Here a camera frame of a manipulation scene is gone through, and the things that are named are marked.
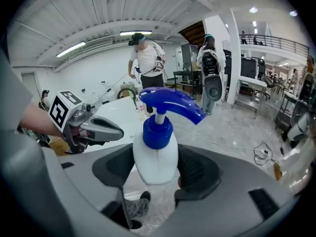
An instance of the white table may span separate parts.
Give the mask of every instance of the white table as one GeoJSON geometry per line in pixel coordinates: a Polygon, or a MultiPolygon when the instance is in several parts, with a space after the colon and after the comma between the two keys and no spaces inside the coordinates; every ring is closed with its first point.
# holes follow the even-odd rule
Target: white table
{"type": "Polygon", "coordinates": [[[85,153],[111,148],[114,146],[133,143],[134,134],[138,129],[142,129],[146,116],[140,116],[136,110],[133,100],[130,97],[124,97],[113,102],[102,105],[95,113],[100,117],[109,119],[117,124],[123,131],[124,136],[118,141],[110,141],[103,146],[88,146],[85,153]]]}
{"type": "Polygon", "coordinates": [[[240,103],[243,103],[245,105],[253,107],[255,109],[255,112],[256,112],[256,115],[255,115],[255,118],[256,118],[257,114],[258,114],[260,102],[263,98],[263,95],[266,91],[266,88],[267,88],[267,84],[264,81],[260,81],[260,80],[254,79],[254,78],[239,76],[238,77],[238,87],[237,87],[237,92],[236,92],[236,96],[235,96],[235,102],[240,102],[240,103]],[[245,84],[248,85],[248,87],[250,87],[254,90],[254,93],[252,95],[251,100],[239,95],[241,82],[244,82],[245,84]],[[253,101],[255,90],[259,90],[261,92],[261,96],[260,96],[260,99],[258,102],[253,101]]]}

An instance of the person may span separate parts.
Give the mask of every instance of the person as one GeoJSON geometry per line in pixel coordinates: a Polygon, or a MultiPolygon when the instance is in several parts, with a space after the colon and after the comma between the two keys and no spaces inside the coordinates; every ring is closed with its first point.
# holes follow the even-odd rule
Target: person
{"type": "MultiPolygon", "coordinates": [[[[205,41],[203,46],[200,48],[198,55],[197,55],[197,65],[201,66],[202,65],[202,58],[203,54],[205,52],[209,52],[209,50],[212,50],[215,52],[217,56],[217,62],[219,65],[219,77],[221,79],[222,83],[222,96],[221,99],[223,99],[223,96],[225,95],[225,89],[224,89],[224,76],[225,76],[225,66],[226,66],[226,56],[223,51],[223,49],[219,49],[215,47],[215,38],[211,34],[206,34],[205,35],[205,41]]],[[[215,103],[213,101],[209,101],[206,96],[202,96],[202,101],[203,101],[203,111],[212,114],[214,108],[215,108],[215,103]]]]}
{"type": "MultiPolygon", "coordinates": [[[[31,103],[32,94],[14,74],[8,57],[0,49],[0,92],[6,92],[5,98],[14,99],[7,101],[0,108],[0,131],[16,131],[20,125],[28,130],[41,134],[47,134],[63,138],[62,132],[55,126],[46,111],[31,103]]],[[[72,130],[73,136],[79,134],[79,130],[72,130]]],[[[141,217],[148,213],[151,194],[143,192],[139,200],[126,201],[129,218],[141,217]]]]}
{"type": "Polygon", "coordinates": [[[241,44],[247,44],[245,32],[242,31],[241,35],[241,44]]]}
{"type": "MultiPolygon", "coordinates": [[[[162,70],[156,69],[156,60],[159,55],[162,55],[163,62],[166,61],[165,52],[161,46],[154,41],[148,41],[142,33],[134,33],[129,45],[133,45],[128,62],[129,76],[135,78],[132,74],[132,66],[134,60],[137,59],[143,88],[164,87],[162,70]]],[[[151,106],[147,105],[146,109],[149,114],[153,114],[154,110],[151,106]]]]}
{"type": "Polygon", "coordinates": [[[300,81],[300,84],[302,84],[302,82],[304,81],[304,78],[306,76],[307,73],[313,74],[314,73],[314,66],[315,66],[315,61],[314,58],[312,56],[307,56],[307,61],[306,61],[306,66],[304,67],[303,71],[302,71],[302,79],[300,81]]]}
{"type": "Polygon", "coordinates": [[[258,41],[257,41],[257,37],[256,37],[256,36],[253,37],[253,44],[254,44],[254,45],[257,45],[257,44],[258,44],[258,41]]]}
{"type": "Polygon", "coordinates": [[[47,111],[49,110],[49,107],[50,107],[50,101],[48,99],[48,93],[49,93],[49,90],[43,90],[43,92],[41,93],[41,99],[40,99],[40,102],[39,102],[39,107],[41,109],[43,109],[44,111],[47,111]]]}
{"type": "Polygon", "coordinates": [[[293,95],[296,96],[298,93],[298,88],[299,88],[299,76],[298,76],[297,69],[293,70],[293,76],[292,76],[291,82],[294,85],[293,95]]]}

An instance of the door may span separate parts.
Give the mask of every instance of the door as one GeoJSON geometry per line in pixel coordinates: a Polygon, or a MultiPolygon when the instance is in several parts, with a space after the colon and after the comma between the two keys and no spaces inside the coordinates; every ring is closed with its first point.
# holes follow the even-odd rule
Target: door
{"type": "Polygon", "coordinates": [[[40,102],[41,94],[35,81],[35,74],[29,73],[29,74],[22,74],[21,76],[22,76],[23,84],[27,87],[27,89],[33,95],[32,102],[38,105],[40,102]]]}
{"type": "Polygon", "coordinates": [[[177,71],[182,71],[183,69],[183,60],[182,60],[182,50],[181,47],[176,48],[176,63],[177,71]]]}

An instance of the railing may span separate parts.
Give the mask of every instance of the railing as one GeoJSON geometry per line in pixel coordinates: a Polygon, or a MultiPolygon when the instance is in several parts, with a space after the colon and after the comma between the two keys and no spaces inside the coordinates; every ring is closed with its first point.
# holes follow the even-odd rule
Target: railing
{"type": "Polygon", "coordinates": [[[271,46],[280,49],[284,49],[293,53],[300,54],[304,57],[307,57],[309,54],[309,47],[288,40],[282,39],[278,37],[266,36],[266,35],[253,35],[253,34],[245,34],[239,35],[241,44],[252,44],[252,45],[263,45],[263,46],[271,46]]]}

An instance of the white t-shirt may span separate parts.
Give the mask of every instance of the white t-shirt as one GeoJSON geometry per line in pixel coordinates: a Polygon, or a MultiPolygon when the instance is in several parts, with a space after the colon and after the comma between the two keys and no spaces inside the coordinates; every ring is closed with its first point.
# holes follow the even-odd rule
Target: white t-shirt
{"type": "Polygon", "coordinates": [[[150,42],[144,50],[139,50],[138,52],[136,52],[133,48],[130,55],[130,60],[138,60],[139,69],[142,75],[144,75],[145,77],[155,77],[162,73],[162,71],[153,71],[153,68],[156,67],[155,60],[157,58],[157,54],[165,54],[165,52],[158,44],[150,42]]]}
{"type": "Polygon", "coordinates": [[[47,107],[50,107],[50,100],[49,100],[48,97],[44,97],[44,98],[43,98],[43,102],[44,102],[44,104],[45,104],[47,107]]]}

